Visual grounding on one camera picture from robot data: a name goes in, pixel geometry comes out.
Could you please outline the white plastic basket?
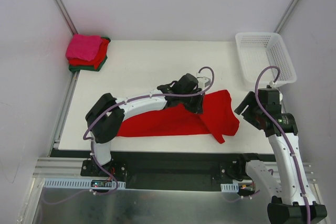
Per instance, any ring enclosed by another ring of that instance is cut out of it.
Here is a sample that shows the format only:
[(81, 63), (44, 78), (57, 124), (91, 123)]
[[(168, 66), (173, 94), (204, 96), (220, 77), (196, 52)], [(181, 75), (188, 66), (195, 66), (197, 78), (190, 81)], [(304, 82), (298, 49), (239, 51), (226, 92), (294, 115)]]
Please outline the white plastic basket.
[(253, 90), (257, 77), (268, 66), (280, 69), (276, 86), (297, 81), (297, 75), (282, 37), (277, 33), (246, 32), (235, 36), (242, 79)]

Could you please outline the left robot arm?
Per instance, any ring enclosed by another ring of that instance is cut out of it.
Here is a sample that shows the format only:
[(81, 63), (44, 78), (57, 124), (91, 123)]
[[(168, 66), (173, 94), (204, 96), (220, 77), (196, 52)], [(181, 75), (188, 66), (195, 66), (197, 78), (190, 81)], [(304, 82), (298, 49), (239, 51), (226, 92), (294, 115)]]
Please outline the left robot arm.
[(203, 113), (204, 90), (212, 81), (207, 77), (195, 77), (190, 73), (179, 80), (163, 84), (139, 97), (115, 98), (106, 93), (95, 103), (85, 116), (89, 128), (89, 139), (96, 157), (93, 170), (99, 176), (111, 171), (111, 140), (121, 128), (123, 121), (150, 111), (161, 111), (182, 105), (194, 114)]

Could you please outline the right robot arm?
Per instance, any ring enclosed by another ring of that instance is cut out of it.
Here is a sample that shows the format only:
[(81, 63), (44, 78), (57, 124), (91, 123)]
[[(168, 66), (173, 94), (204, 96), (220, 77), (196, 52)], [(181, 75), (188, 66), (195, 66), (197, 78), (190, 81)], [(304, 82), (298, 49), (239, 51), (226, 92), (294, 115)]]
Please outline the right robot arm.
[(235, 168), (239, 178), (251, 178), (269, 198), (270, 223), (319, 223), (325, 219), (327, 209), (317, 203), (305, 174), (295, 118), (282, 112), (280, 92), (271, 87), (251, 91), (234, 112), (264, 131), (276, 159), (279, 180), (255, 153), (242, 154)]

